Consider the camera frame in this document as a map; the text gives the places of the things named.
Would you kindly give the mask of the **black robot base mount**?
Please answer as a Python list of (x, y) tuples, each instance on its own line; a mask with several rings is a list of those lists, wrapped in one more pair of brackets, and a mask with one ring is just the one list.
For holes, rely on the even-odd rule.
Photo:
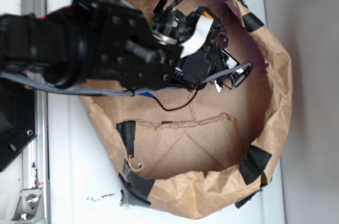
[(1, 172), (35, 136), (35, 91), (1, 79)]

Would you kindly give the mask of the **black gripper body with camera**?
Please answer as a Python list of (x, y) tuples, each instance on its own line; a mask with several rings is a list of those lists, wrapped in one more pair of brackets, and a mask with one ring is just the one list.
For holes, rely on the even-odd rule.
[(158, 12), (150, 31), (154, 42), (130, 37), (125, 44), (134, 58), (134, 88), (200, 90), (207, 82), (222, 87), (226, 80), (238, 87), (253, 70), (252, 62), (241, 64), (220, 46), (227, 27), (208, 7), (188, 16), (176, 9)]

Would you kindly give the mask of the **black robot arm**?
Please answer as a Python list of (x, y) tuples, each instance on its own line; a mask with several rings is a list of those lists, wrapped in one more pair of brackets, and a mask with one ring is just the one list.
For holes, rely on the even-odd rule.
[(210, 8), (189, 15), (160, 0), (148, 23), (125, 0), (73, 0), (44, 19), (1, 16), (1, 75), (30, 71), (59, 89), (88, 79), (126, 89), (202, 89), (207, 82), (239, 86), (253, 64), (238, 63), (219, 38), (226, 27)]

